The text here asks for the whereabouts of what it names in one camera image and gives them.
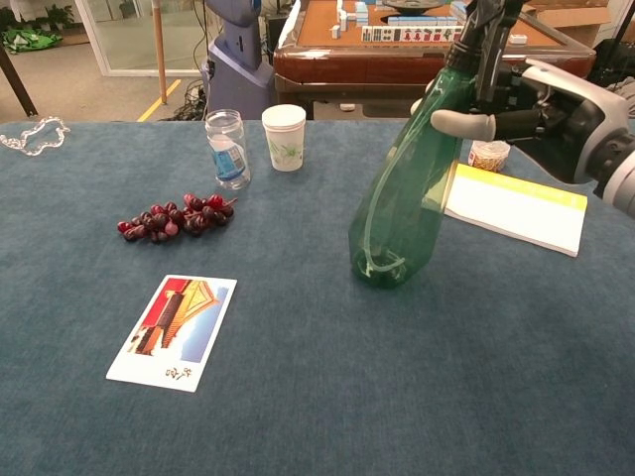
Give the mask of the white notepad yellow stripe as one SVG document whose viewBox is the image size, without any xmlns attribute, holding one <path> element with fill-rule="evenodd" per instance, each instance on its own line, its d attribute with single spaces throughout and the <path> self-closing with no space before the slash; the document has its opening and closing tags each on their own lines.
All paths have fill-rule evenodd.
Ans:
<svg viewBox="0 0 635 476">
<path fill-rule="evenodd" d="M 445 214 L 576 257 L 586 208 L 584 195 L 460 164 Z"/>
</svg>

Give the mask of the black table leg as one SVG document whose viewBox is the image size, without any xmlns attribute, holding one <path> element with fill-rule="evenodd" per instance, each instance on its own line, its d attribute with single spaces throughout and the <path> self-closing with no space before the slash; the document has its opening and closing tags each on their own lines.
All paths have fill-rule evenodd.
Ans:
<svg viewBox="0 0 635 476">
<path fill-rule="evenodd" d="M 0 69 L 8 80 L 25 114 L 28 117 L 37 116 L 39 112 L 2 44 L 0 44 Z"/>
</svg>

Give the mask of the green bag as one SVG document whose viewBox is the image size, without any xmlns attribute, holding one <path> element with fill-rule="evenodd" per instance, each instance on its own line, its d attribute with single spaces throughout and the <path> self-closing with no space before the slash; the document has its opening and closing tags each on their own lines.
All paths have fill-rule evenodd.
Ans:
<svg viewBox="0 0 635 476">
<path fill-rule="evenodd" d="M 63 37 L 57 33 L 32 29 L 9 29 L 0 33 L 5 50 L 11 55 L 47 50 L 58 45 Z"/>
</svg>

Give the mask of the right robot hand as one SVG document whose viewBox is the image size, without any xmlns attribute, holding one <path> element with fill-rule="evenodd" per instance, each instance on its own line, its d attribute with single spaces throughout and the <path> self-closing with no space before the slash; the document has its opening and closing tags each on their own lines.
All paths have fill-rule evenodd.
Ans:
<svg viewBox="0 0 635 476">
<path fill-rule="evenodd" d="M 631 133 L 628 118 L 625 98 L 550 63 L 526 59 L 502 65 L 492 100 L 475 100 L 466 111 L 456 106 L 435 111 L 432 125 L 462 139 L 504 141 L 553 178 L 575 184 L 596 181 L 596 152 L 606 140 Z"/>
</svg>

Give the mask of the white paper cup green print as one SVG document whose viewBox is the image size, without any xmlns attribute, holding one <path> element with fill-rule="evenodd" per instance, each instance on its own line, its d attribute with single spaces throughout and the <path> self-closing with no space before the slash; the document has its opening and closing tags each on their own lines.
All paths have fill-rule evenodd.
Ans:
<svg viewBox="0 0 635 476">
<path fill-rule="evenodd" d="M 293 172 L 304 162 L 307 113 L 294 104 L 278 104 L 261 115 L 272 167 L 279 172 Z"/>
</svg>

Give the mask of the green transparent spray bottle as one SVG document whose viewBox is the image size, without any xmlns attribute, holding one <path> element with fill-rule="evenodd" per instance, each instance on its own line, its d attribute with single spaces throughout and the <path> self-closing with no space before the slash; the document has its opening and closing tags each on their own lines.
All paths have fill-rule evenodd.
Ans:
<svg viewBox="0 0 635 476">
<path fill-rule="evenodd" d="M 352 272 L 366 284 L 393 289 L 431 259 L 462 141 L 436 130 L 434 112 L 502 107 L 514 85 L 503 60 L 527 0 L 471 0 L 460 36 L 422 102 L 399 133 L 348 230 Z"/>
</svg>

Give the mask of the round clear toothpick container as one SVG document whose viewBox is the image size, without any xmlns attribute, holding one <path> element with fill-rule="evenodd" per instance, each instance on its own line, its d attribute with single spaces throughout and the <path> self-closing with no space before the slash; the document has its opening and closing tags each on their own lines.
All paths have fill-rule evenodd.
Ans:
<svg viewBox="0 0 635 476">
<path fill-rule="evenodd" d="M 472 167 L 499 173 L 509 156 L 511 146 L 503 141 L 473 141 L 468 155 Z"/>
</svg>

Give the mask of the black tripod stand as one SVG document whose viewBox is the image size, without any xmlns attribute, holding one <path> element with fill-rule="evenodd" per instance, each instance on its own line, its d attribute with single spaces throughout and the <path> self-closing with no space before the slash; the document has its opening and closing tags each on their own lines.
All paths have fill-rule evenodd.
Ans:
<svg viewBox="0 0 635 476">
<path fill-rule="evenodd" d="M 617 33 L 602 40 L 594 50 L 589 82 L 616 91 L 624 80 L 635 78 L 635 0 L 630 0 Z"/>
</svg>

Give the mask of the wooden pole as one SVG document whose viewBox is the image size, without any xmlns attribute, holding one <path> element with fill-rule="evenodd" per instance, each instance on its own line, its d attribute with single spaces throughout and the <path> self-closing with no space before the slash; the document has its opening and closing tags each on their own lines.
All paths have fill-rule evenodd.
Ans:
<svg viewBox="0 0 635 476">
<path fill-rule="evenodd" d="M 167 103 L 167 80 L 165 71 L 165 54 L 163 42 L 163 27 L 161 15 L 161 0 L 151 0 L 154 46 L 157 61 L 158 80 L 160 85 L 160 99 L 162 104 Z"/>
</svg>

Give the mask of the red artificial grape bunch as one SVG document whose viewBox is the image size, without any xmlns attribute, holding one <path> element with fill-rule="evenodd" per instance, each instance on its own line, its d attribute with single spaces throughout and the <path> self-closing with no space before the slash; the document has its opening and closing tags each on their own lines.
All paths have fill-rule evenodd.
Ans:
<svg viewBox="0 0 635 476">
<path fill-rule="evenodd" d="M 199 237 L 214 228 L 227 226 L 234 216 L 236 201 L 236 198 L 226 199 L 219 193 L 208 197 L 186 193 L 183 207 L 174 201 L 156 203 L 129 220 L 119 221 L 116 229 L 127 242 L 148 239 L 154 244 L 162 244 L 182 233 Z"/>
</svg>

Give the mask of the postcard with palace photo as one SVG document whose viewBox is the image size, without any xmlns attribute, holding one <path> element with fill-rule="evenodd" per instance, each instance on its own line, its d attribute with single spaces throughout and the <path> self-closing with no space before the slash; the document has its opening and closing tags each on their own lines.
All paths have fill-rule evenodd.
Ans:
<svg viewBox="0 0 635 476">
<path fill-rule="evenodd" d="M 195 392 L 236 285 L 234 279 L 164 276 L 106 378 Z"/>
</svg>

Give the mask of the brown mahjong table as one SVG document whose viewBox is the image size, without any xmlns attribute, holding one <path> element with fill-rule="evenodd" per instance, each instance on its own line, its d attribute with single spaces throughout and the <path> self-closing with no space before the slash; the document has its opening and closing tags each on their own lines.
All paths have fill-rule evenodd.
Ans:
<svg viewBox="0 0 635 476">
<path fill-rule="evenodd" d="M 278 100 L 304 107 L 313 119 L 317 102 L 387 103 L 415 100 L 444 65 L 448 43 L 361 42 L 362 29 L 351 22 L 340 38 L 336 0 L 297 0 L 274 51 Z M 507 45 L 503 60 L 548 62 L 586 77 L 595 52 L 580 42 L 521 13 L 512 34 L 528 37 Z"/>
</svg>

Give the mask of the clear plastic jar blue label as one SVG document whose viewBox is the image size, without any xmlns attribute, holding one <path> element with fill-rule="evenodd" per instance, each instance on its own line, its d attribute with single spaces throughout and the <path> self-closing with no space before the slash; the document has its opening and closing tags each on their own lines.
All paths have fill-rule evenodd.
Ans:
<svg viewBox="0 0 635 476">
<path fill-rule="evenodd" d="M 218 183 L 231 190 L 247 186 L 251 174 L 240 113 L 233 109 L 211 111 L 205 116 L 204 127 Z"/>
</svg>

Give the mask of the blue machine stand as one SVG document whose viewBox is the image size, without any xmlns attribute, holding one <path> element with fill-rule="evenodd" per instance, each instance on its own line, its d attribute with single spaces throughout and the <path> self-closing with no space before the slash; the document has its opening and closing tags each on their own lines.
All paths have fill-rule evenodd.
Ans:
<svg viewBox="0 0 635 476">
<path fill-rule="evenodd" d="M 257 120 L 275 102 L 274 71 L 263 60 L 261 0 L 204 0 L 222 21 L 208 46 L 207 109 L 232 109 Z"/>
</svg>

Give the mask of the green potted plants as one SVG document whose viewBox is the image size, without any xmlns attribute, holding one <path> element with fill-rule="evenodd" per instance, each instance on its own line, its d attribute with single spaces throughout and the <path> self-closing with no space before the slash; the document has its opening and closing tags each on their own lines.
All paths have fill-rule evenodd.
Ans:
<svg viewBox="0 0 635 476">
<path fill-rule="evenodd" d="M 62 31 L 75 24 L 73 7 L 58 0 L 0 0 L 0 32 L 10 29 Z"/>
</svg>

